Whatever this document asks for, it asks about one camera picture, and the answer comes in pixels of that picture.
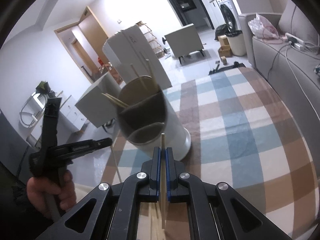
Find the person's left hand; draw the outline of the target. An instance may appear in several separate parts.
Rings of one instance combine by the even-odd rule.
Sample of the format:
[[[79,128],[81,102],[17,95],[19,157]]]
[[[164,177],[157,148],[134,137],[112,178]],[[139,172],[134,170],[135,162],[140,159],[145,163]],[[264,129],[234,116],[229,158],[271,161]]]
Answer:
[[[63,211],[68,211],[76,204],[73,176],[69,170],[64,173],[63,181],[63,187],[59,187],[48,178],[31,177],[27,182],[29,202],[47,218],[50,218],[51,215],[46,196],[58,196],[58,203]]]

